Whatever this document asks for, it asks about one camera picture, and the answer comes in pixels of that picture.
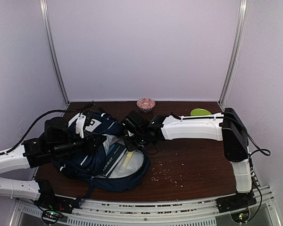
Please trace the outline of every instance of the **small bowl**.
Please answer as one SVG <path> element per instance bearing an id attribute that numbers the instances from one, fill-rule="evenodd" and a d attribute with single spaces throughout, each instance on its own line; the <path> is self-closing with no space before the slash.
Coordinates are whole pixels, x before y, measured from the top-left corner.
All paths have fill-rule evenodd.
<path id="1" fill-rule="evenodd" d="M 139 99 L 136 104 L 142 112 L 150 112 L 155 106 L 155 101 L 150 98 L 142 98 Z"/>

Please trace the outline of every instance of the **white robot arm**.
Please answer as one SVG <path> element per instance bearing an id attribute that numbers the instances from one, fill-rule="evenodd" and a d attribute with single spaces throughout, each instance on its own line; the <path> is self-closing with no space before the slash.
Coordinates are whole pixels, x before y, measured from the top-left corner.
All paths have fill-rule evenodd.
<path id="1" fill-rule="evenodd" d="M 253 166 L 249 154 L 248 133 L 232 108 L 206 116 L 157 115 L 148 121 L 131 111 L 122 121 L 128 135 L 124 137 L 129 150 L 158 141 L 177 138 L 205 138 L 223 141 L 226 159 L 232 164 L 237 194 L 217 200 L 219 211 L 255 204 L 252 192 Z"/>
<path id="2" fill-rule="evenodd" d="M 89 116 L 89 111 L 77 115 L 75 133 L 68 128 L 68 121 L 62 117 L 47 120 L 44 133 L 39 138 L 26 140 L 12 149 L 0 151 L 0 174 L 38 167 L 78 150 L 92 152 L 106 140 L 106 137 L 88 131 L 83 132 L 90 123 Z M 50 183 L 46 180 L 20 181 L 0 177 L 0 196 L 30 199 L 45 209 L 54 208 L 62 203 L 64 212 L 72 210 L 69 206 L 73 206 L 74 201 L 55 196 Z"/>

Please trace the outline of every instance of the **navy blue backpack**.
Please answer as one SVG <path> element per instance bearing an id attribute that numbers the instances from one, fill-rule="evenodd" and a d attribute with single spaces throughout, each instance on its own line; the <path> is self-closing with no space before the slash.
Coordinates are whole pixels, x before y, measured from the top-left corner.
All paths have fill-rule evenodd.
<path id="1" fill-rule="evenodd" d="M 150 167 L 150 160 L 143 151 L 136 150 L 126 167 L 125 171 L 119 170 L 118 164 L 109 178 L 99 175 L 106 163 L 106 153 L 109 146 L 117 139 L 116 136 L 122 135 L 122 125 L 110 114 L 100 109 L 100 113 L 92 113 L 90 126 L 86 131 L 106 135 L 107 139 L 100 145 L 95 152 L 87 154 L 83 151 L 76 152 L 71 158 L 64 158 L 53 161 L 53 165 L 66 177 L 76 180 L 82 180 L 90 185 L 84 198 L 89 198 L 94 188 L 100 188 L 106 191 L 122 192 L 132 190 L 141 183 L 142 177 Z M 75 129 L 76 119 L 79 114 L 69 121 L 69 128 Z"/>

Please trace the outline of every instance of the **white wall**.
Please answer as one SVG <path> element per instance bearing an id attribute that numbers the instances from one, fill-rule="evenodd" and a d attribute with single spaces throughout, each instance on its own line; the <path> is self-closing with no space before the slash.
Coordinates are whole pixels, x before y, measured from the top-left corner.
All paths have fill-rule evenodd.
<path id="1" fill-rule="evenodd" d="M 0 0 L 0 150 L 13 146 L 34 119 L 65 108 L 58 88 L 39 0 Z M 43 130 L 38 123 L 30 137 Z M 31 170 L 7 174 L 30 179 Z M 7 225 L 11 199 L 0 197 L 0 226 Z"/>
<path id="2" fill-rule="evenodd" d="M 239 0 L 49 0 L 71 101 L 218 100 Z"/>
<path id="3" fill-rule="evenodd" d="M 259 179 L 270 184 L 283 215 L 283 0 L 250 1 L 233 86 L 233 107 L 271 157 L 254 156 Z"/>

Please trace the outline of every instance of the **wooden table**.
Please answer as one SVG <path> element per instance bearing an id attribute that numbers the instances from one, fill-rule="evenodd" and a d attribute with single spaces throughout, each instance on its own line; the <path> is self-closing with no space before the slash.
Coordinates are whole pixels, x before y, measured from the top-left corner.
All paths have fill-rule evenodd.
<path id="1" fill-rule="evenodd" d="M 69 109 L 83 107 L 86 103 L 71 103 Z M 97 102 L 108 113 L 122 120 L 131 110 L 137 110 L 135 102 Z M 157 102 L 150 113 L 142 113 L 151 120 L 156 114 L 189 115 L 194 108 L 220 112 L 215 102 Z M 65 114 L 70 119 L 75 113 Z M 223 143 L 207 139 L 177 139 L 158 143 L 159 153 L 150 155 L 151 167 L 143 182 L 132 191 L 122 193 L 95 189 L 95 200 L 124 202 L 176 201 L 212 197 L 235 193 L 233 169 L 224 157 Z M 155 152 L 154 146 L 147 146 Z M 39 167 L 36 179 L 50 181 L 59 195 L 77 197 L 84 195 L 88 184 L 68 179 L 52 164 Z"/>

